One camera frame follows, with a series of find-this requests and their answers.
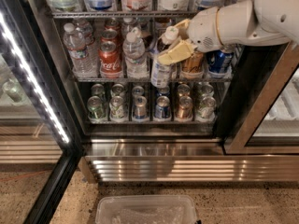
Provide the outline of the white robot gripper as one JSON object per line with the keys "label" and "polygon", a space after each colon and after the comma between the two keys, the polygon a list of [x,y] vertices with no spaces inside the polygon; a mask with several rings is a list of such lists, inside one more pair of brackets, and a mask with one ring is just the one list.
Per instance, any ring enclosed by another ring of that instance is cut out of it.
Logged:
{"label": "white robot gripper", "polygon": [[190,58],[197,48],[201,52],[210,52],[221,48],[217,31],[218,7],[200,11],[191,20],[185,19],[175,25],[182,39],[173,48],[161,52],[157,60],[162,65],[178,63]]}

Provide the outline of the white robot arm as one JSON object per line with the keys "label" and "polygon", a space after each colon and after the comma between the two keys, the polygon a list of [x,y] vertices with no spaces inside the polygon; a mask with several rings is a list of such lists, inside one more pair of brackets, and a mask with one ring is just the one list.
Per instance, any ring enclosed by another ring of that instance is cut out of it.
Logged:
{"label": "white robot arm", "polygon": [[176,24],[178,40],[157,55],[162,65],[207,53],[225,45],[249,46],[299,43],[299,0],[245,0],[211,7]]}

